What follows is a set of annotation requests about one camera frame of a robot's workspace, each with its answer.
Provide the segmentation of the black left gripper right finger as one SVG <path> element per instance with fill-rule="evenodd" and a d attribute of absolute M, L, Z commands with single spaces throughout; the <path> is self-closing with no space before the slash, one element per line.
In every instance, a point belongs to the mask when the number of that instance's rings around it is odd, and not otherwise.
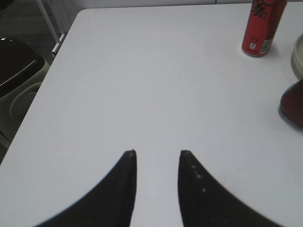
<path fill-rule="evenodd" d="M 178 201 L 185 227 L 276 227 L 220 185 L 183 150 L 178 166 Z"/>

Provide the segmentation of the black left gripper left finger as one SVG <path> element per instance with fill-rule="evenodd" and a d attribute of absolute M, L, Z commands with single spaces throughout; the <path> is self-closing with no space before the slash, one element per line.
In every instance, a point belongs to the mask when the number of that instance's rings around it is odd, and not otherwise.
<path fill-rule="evenodd" d="M 135 150 L 126 151 L 108 174 L 69 208 L 41 227 L 128 227 L 137 186 Z"/>

